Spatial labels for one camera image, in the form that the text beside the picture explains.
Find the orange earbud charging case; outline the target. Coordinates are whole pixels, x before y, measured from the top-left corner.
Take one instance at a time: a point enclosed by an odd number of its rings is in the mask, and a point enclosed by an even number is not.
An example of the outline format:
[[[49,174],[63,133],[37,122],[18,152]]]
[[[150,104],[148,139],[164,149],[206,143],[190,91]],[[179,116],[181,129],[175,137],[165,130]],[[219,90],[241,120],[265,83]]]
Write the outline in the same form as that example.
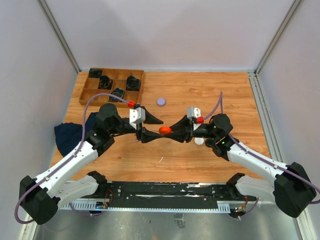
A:
[[[172,129],[168,126],[162,126],[159,128],[158,132],[162,135],[168,135],[172,133]]]

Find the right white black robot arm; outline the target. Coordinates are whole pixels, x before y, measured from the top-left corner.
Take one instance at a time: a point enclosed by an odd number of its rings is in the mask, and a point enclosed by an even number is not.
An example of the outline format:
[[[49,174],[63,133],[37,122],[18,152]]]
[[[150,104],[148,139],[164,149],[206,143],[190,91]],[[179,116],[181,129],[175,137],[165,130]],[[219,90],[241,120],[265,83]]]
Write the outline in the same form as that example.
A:
[[[161,127],[159,132],[177,142],[189,142],[192,138],[210,139],[214,154],[232,163],[239,164],[261,178],[236,174],[226,188],[227,196],[238,200],[252,196],[275,203],[286,215],[297,218],[315,200],[319,188],[311,183],[305,169],[298,163],[288,165],[266,157],[234,138],[229,117],[219,113],[204,122],[202,117],[185,116],[170,127]]]

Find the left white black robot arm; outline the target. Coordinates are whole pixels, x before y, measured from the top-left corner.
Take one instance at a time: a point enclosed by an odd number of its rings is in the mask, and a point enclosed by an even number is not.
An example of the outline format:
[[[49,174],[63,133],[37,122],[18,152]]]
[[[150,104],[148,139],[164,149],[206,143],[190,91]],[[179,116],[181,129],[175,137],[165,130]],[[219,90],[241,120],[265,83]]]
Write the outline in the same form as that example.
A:
[[[97,172],[89,173],[72,183],[68,183],[68,180],[106,152],[114,144],[116,135],[136,134],[142,143],[161,137],[143,125],[160,125],[162,120],[139,104],[129,102],[129,107],[129,116],[122,118],[114,104],[102,105],[91,130],[82,132],[80,142],[64,158],[36,177],[27,175],[20,181],[19,200],[14,209],[18,223],[24,224],[18,216],[19,208],[23,208],[31,217],[30,223],[43,225],[61,207],[80,197],[103,197],[107,193],[107,180]]]

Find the white earbud charging case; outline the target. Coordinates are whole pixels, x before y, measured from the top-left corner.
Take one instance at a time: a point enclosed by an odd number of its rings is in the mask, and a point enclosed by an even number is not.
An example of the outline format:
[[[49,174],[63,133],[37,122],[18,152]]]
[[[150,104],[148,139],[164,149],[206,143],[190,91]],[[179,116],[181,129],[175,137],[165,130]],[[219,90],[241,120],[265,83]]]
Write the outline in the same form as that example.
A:
[[[197,145],[197,146],[201,146],[205,143],[205,139],[204,138],[201,138],[201,137],[195,137],[194,138],[194,143]]]

